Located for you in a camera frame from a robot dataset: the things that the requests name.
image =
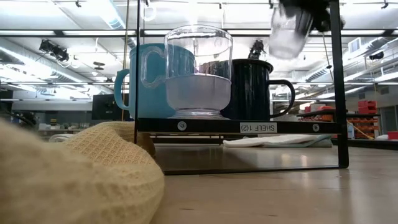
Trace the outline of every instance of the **shelf label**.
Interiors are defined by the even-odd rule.
[[[278,133],[276,122],[241,122],[241,133]]]

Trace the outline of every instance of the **mug handle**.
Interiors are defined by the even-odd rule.
[[[153,82],[150,83],[147,81],[147,61],[151,53],[157,53],[162,58],[164,58],[165,55],[162,49],[155,46],[147,47],[141,54],[141,75],[140,75],[141,82],[146,88],[153,89],[156,88],[159,84],[163,83],[166,77],[165,75],[157,76]]]
[[[116,75],[116,79],[114,81],[114,100],[117,106],[120,107],[122,110],[129,110],[129,107],[124,104],[122,99],[123,80],[129,73],[129,69],[123,69],[121,71],[118,71],[118,74]]]
[[[289,106],[286,108],[286,110],[284,110],[281,113],[271,114],[269,117],[276,118],[276,117],[287,114],[287,112],[289,112],[289,110],[292,109],[293,104],[294,104],[294,99],[296,97],[296,92],[294,90],[293,84],[291,84],[291,82],[289,82],[287,80],[268,80],[268,85],[287,85],[287,87],[290,89],[290,92],[292,94],[292,99],[290,100]]]

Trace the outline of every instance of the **floor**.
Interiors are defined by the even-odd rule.
[[[328,164],[336,156],[332,149],[312,151],[312,156],[288,152],[274,157],[268,153],[266,160],[276,159],[281,165],[282,155],[290,154],[284,160],[296,165],[304,163],[304,156],[307,164],[317,159]],[[157,158],[163,166],[182,168],[182,162],[172,162],[179,161],[181,153],[174,149],[170,157],[159,159],[158,154]],[[397,223],[398,151],[350,148],[349,153],[350,167],[342,170],[167,176],[164,199],[151,223]],[[240,162],[239,166],[259,164],[252,155],[223,157]],[[185,161],[185,166],[201,166],[194,158],[186,157],[192,161]]]

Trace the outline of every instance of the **knit fabric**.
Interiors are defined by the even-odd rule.
[[[102,123],[45,143],[0,121],[1,223],[149,223],[164,176],[132,143],[133,125]]]

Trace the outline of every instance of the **black monitor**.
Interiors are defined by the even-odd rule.
[[[129,95],[125,94],[125,104],[128,104],[128,101]],[[129,111],[125,110],[123,117],[124,120],[130,120]],[[122,109],[117,106],[113,94],[95,95],[93,97],[93,111],[91,113],[91,119],[120,121],[121,118]]]

